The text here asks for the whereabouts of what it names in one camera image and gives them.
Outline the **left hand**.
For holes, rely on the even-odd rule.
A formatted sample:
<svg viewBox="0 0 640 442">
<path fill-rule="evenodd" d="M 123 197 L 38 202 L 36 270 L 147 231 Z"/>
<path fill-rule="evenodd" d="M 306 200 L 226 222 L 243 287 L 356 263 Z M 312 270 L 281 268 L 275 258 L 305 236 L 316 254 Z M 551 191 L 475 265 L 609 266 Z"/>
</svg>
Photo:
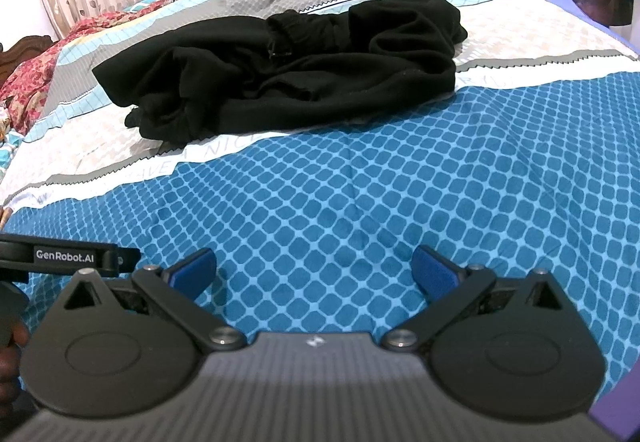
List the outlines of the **left hand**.
<svg viewBox="0 0 640 442">
<path fill-rule="evenodd" d="M 29 330 L 22 321 L 11 327 L 10 343 L 1 348 L 0 361 L 0 412 L 5 418 L 13 412 L 13 403 L 21 393 L 20 363 L 22 350 L 29 342 Z"/>
</svg>

